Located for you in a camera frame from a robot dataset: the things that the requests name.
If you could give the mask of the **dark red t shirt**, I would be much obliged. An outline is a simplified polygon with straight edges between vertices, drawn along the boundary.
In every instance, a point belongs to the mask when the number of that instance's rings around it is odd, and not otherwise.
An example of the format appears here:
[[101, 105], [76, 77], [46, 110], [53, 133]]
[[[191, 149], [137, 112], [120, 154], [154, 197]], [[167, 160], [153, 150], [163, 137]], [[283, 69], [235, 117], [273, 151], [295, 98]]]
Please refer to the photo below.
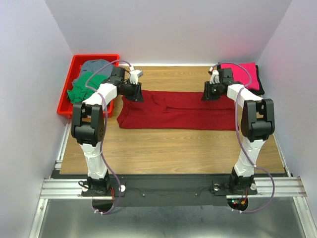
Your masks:
[[202, 101], [201, 92], [142, 92], [143, 102], [123, 98], [117, 118], [123, 129], [235, 130], [234, 102], [225, 96]]

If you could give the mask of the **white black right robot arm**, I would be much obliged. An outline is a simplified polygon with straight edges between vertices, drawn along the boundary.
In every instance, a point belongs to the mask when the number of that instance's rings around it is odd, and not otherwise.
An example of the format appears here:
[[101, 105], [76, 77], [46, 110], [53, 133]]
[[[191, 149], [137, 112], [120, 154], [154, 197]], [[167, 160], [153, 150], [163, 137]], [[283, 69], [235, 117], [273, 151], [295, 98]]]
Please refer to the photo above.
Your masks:
[[228, 189], [240, 193], [253, 187], [254, 169], [260, 150], [275, 130], [274, 103], [253, 94], [241, 82], [234, 81], [230, 68], [209, 69], [211, 76], [205, 82], [203, 101], [218, 100], [226, 96], [242, 109], [240, 126], [236, 126], [241, 152], [232, 169]]

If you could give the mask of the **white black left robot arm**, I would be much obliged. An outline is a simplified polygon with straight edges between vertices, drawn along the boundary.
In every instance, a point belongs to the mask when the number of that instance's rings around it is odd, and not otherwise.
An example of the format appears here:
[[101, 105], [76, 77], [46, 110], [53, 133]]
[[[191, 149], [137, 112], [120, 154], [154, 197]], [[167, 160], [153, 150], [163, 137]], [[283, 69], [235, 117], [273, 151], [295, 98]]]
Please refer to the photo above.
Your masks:
[[71, 135], [80, 145], [87, 164], [87, 180], [79, 182], [83, 194], [106, 195], [111, 188], [108, 167], [102, 156], [102, 142], [106, 133], [104, 110], [118, 95], [133, 102], [142, 102], [142, 70], [129, 67], [126, 71], [114, 67], [108, 79], [102, 81], [88, 99], [75, 103], [72, 113]]

